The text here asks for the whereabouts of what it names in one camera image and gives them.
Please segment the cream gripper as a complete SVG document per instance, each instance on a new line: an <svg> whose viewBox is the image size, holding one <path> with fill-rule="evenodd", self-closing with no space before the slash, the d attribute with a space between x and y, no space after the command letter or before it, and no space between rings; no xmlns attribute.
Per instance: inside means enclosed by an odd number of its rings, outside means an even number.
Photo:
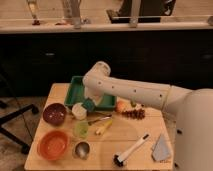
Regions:
<svg viewBox="0 0 213 171"><path fill-rule="evenodd" d="M84 97L90 98L95 103L96 106L98 106L101 103L103 96L104 96L104 93L96 89L92 89L88 87L84 88Z"/></svg>

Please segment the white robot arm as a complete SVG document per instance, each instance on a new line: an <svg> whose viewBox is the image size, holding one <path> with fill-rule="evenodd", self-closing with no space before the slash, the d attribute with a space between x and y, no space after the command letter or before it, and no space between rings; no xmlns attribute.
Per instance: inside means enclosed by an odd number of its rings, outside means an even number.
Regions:
<svg viewBox="0 0 213 171"><path fill-rule="evenodd" d="M96 62L83 76L85 97L114 95L176 116L173 171L213 171L213 89L124 80Z"/></svg>

